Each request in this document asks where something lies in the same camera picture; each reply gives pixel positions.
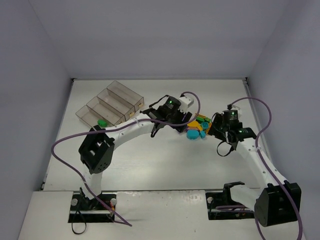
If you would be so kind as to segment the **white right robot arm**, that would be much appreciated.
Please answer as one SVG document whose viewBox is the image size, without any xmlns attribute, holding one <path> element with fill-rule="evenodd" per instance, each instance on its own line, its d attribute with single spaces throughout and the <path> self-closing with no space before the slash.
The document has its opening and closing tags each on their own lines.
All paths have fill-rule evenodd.
<svg viewBox="0 0 320 240">
<path fill-rule="evenodd" d="M 257 179 L 259 190 L 252 190 L 241 181 L 223 186 L 227 205 L 243 205 L 253 211 L 263 227 L 298 220 L 301 188 L 290 183 L 273 165 L 256 143 L 257 135 L 250 127 L 243 127 L 236 109 L 215 113 L 208 131 L 221 143 L 230 145 L 248 164 Z"/>
</svg>

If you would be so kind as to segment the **teal rounded lego brick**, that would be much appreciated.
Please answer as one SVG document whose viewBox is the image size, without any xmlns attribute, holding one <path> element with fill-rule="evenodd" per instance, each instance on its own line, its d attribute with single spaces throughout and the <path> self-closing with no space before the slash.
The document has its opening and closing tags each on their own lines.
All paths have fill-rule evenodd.
<svg viewBox="0 0 320 240">
<path fill-rule="evenodd" d="M 196 140 L 199 136 L 200 136 L 200 132 L 198 130 L 195 130 L 195 129 L 189 129 L 186 132 L 186 137 L 189 140 Z"/>
</svg>

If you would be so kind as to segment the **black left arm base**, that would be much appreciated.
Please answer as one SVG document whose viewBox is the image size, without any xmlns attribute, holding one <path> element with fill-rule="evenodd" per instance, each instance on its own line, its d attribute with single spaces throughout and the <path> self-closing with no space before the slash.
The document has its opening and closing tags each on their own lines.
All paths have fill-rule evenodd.
<svg viewBox="0 0 320 240">
<path fill-rule="evenodd" d="M 114 219 L 114 214 L 96 198 L 85 197 L 82 190 L 73 193 L 68 223 L 111 223 Z"/>
</svg>

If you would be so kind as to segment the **yellow rounded lego brick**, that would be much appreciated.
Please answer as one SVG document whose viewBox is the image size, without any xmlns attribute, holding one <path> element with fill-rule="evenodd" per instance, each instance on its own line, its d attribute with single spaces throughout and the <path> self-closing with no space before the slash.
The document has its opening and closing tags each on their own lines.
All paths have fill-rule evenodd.
<svg viewBox="0 0 320 240">
<path fill-rule="evenodd" d="M 187 126 L 189 128 L 198 128 L 198 127 L 200 127 L 200 124 L 197 121 L 192 121 L 192 122 L 188 123 Z"/>
</svg>

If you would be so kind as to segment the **green curved lego brick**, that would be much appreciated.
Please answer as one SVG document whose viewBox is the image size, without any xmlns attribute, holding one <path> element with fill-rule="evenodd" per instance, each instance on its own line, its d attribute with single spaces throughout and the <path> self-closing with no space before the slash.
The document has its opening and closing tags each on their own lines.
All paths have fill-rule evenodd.
<svg viewBox="0 0 320 240">
<path fill-rule="evenodd" d="M 108 126 L 108 123 L 106 121 L 104 121 L 103 119 L 99 119 L 97 121 L 97 124 L 102 128 L 106 128 Z"/>
</svg>

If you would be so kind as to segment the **teal small lego brick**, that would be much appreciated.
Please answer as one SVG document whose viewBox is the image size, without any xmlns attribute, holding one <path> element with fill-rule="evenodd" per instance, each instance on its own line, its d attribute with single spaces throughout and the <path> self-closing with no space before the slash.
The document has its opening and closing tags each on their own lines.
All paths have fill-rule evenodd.
<svg viewBox="0 0 320 240">
<path fill-rule="evenodd" d="M 206 137 L 206 133 L 203 130 L 199 131 L 199 137 L 204 139 Z"/>
</svg>

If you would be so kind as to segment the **purple butterfly lego piece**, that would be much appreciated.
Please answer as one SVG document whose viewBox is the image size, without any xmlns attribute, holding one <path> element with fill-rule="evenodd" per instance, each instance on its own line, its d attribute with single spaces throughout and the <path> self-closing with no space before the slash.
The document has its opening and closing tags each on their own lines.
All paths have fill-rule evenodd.
<svg viewBox="0 0 320 240">
<path fill-rule="evenodd" d="M 187 130 L 187 131 L 198 131 L 199 129 L 198 129 L 197 127 L 190 127 L 190 126 L 188 126 L 186 130 Z"/>
</svg>

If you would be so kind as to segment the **teal square lego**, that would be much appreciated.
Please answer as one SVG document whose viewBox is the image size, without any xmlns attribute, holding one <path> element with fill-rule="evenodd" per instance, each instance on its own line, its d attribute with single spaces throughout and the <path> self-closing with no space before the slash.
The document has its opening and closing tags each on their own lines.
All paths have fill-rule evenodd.
<svg viewBox="0 0 320 240">
<path fill-rule="evenodd" d="M 210 128 L 210 125 L 209 125 L 208 122 L 202 122 L 202 123 L 201 123 L 201 127 L 202 127 L 202 129 L 205 131 L 205 130 L 207 130 L 207 129 Z"/>
</svg>

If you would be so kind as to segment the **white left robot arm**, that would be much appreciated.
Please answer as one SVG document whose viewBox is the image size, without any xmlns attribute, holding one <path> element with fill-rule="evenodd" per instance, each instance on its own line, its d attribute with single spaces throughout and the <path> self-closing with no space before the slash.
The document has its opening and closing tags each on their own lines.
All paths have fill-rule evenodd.
<svg viewBox="0 0 320 240">
<path fill-rule="evenodd" d="M 79 147 L 84 171 L 84 196 L 93 199 L 102 193 L 102 175 L 111 164 L 114 151 L 124 143 L 144 134 L 155 134 L 165 126 L 182 132 L 192 114 L 188 111 L 194 103 L 192 97 L 182 94 L 179 98 L 168 96 L 157 109 L 151 104 L 135 118 L 119 125 L 108 127 L 109 132 L 88 134 Z"/>
</svg>

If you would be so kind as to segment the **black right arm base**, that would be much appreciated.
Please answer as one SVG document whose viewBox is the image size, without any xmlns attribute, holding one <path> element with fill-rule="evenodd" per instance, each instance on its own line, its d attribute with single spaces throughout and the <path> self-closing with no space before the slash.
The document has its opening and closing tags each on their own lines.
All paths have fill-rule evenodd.
<svg viewBox="0 0 320 240">
<path fill-rule="evenodd" d="M 207 216 L 210 221 L 215 220 L 244 220 L 254 219 L 252 210 L 241 206 L 232 200 L 230 189 L 234 186 L 244 185 L 241 181 L 225 183 L 221 191 L 206 191 Z"/>
</svg>

